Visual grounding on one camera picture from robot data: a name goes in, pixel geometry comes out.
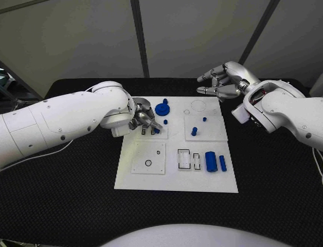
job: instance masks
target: blue cylinder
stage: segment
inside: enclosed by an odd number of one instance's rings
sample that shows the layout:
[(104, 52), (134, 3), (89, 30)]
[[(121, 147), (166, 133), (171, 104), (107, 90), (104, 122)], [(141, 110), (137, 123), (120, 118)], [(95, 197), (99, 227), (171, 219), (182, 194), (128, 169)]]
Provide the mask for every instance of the blue cylinder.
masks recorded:
[(170, 112), (170, 107), (167, 104), (161, 103), (156, 105), (156, 114), (158, 116), (166, 116)]
[(225, 162), (225, 157), (222, 155), (219, 155), (219, 162), (221, 162), (222, 171), (226, 171), (226, 162)]
[(196, 133), (197, 133), (197, 128), (193, 127), (192, 136), (196, 136)]
[(218, 171), (216, 155), (215, 152), (206, 152), (206, 169), (209, 172)]

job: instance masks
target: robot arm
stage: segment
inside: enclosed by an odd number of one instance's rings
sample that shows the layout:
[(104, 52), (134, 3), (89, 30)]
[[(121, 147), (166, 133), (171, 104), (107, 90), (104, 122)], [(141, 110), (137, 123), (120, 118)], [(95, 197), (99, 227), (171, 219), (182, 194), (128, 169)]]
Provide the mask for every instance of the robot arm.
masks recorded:
[(148, 101), (134, 101), (117, 82), (102, 82), (92, 92), (62, 95), (0, 115), (0, 168), (86, 135), (98, 125), (111, 129), (114, 137), (140, 125), (161, 128)]
[(284, 81), (261, 82), (235, 62), (216, 67), (197, 81), (208, 78), (212, 87), (199, 87), (199, 93), (218, 96), (221, 102), (244, 94), (244, 103), (232, 111), (241, 124), (251, 119), (268, 133), (284, 126), (301, 143), (323, 151), (323, 98), (306, 98)]

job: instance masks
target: black textured tabletop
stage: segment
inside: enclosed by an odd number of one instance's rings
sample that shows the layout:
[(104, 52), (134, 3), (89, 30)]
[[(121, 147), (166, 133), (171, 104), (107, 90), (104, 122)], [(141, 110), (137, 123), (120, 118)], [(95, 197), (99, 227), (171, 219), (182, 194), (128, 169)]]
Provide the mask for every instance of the black textured tabletop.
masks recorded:
[[(104, 80), (59, 80), (46, 97), (83, 91)], [(135, 96), (200, 96), (196, 87), (210, 84), (174, 78), (112, 80)], [(148, 226), (200, 223), (290, 245), (323, 246), (323, 187), (311, 149), (284, 128), (268, 134), (251, 122), (241, 125), (231, 115), (239, 103), (241, 97), (221, 104), (239, 193), (114, 190), (122, 138), (98, 127), (60, 153), (0, 175), (0, 237), (96, 246)]]

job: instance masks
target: black table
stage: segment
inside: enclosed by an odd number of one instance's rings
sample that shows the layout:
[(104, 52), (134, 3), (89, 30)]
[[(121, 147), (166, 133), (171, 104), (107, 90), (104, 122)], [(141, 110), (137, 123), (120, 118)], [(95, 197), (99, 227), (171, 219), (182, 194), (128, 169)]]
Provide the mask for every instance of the black table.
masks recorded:
[[(195, 79), (118, 81), (135, 96), (200, 96)], [(85, 90), (102, 79), (55, 82), (47, 98)], [(303, 91), (294, 80), (290, 81)], [(59, 154), (0, 175), (0, 237), (30, 243), (96, 246), (169, 223), (232, 227), (290, 245), (323, 245), (323, 187), (310, 147), (281, 128), (273, 134), (221, 104), (239, 193), (114, 190), (122, 138), (96, 130)], [(60, 149), (52, 148), (43, 153)]]

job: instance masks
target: blue disc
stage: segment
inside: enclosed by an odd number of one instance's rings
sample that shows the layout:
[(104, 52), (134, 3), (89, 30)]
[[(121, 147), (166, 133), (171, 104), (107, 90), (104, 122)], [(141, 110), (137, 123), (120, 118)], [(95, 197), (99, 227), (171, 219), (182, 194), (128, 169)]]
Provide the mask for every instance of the blue disc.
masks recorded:
[(161, 103), (156, 105), (156, 114), (158, 116), (166, 116), (170, 112), (170, 107), (167, 104)]

